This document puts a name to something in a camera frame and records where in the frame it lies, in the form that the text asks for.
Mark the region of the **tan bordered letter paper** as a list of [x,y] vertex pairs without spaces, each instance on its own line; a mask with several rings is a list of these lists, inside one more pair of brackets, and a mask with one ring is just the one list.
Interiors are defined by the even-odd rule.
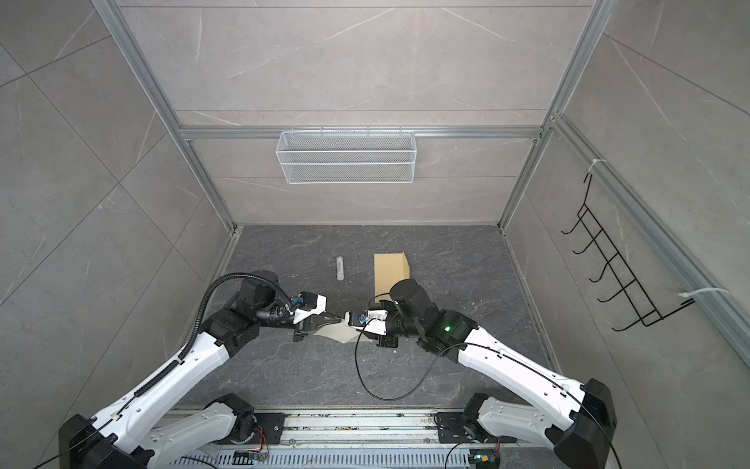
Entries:
[[314,328],[314,335],[346,344],[357,340],[359,331],[349,325],[347,316],[340,318],[326,315],[322,320],[318,320],[318,325]]

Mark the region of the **yellow kraft envelope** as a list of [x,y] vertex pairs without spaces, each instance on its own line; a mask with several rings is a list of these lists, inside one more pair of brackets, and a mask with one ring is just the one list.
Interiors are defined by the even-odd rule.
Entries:
[[373,256],[374,293],[378,300],[389,299],[391,288],[410,278],[410,267],[402,253],[382,253]]

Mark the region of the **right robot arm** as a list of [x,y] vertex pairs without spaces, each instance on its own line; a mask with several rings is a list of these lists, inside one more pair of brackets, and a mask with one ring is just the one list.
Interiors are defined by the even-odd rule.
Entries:
[[617,419],[611,389],[582,383],[514,351],[475,320],[439,308],[414,279],[396,283],[379,306],[358,313],[351,326],[395,347],[413,337],[435,358],[478,371],[523,399],[520,405],[474,394],[461,419],[472,439],[516,439],[550,449],[570,468],[604,468],[616,454]]

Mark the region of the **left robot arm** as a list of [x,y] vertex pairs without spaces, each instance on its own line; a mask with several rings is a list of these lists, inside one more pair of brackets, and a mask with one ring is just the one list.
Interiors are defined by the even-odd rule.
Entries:
[[269,271],[218,277],[201,299],[185,345],[172,358],[95,415],[76,414],[61,427],[60,466],[162,468],[215,442],[265,443],[253,406],[232,393],[176,423],[158,423],[262,328],[291,328],[302,339],[326,310],[325,296],[303,291],[292,297]]

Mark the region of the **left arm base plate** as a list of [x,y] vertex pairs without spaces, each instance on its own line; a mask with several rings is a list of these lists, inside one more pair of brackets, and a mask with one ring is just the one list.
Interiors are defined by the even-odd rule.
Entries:
[[252,416],[240,416],[237,419],[229,440],[235,445],[278,445],[285,424],[286,415],[282,412],[262,412]]

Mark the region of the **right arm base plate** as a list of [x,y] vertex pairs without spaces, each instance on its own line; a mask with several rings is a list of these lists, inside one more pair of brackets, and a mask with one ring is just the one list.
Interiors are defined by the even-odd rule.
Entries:
[[468,423],[461,412],[437,412],[433,415],[437,427],[437,438],[442,444],[515,444],[514,437],[493,437],[476,423]]

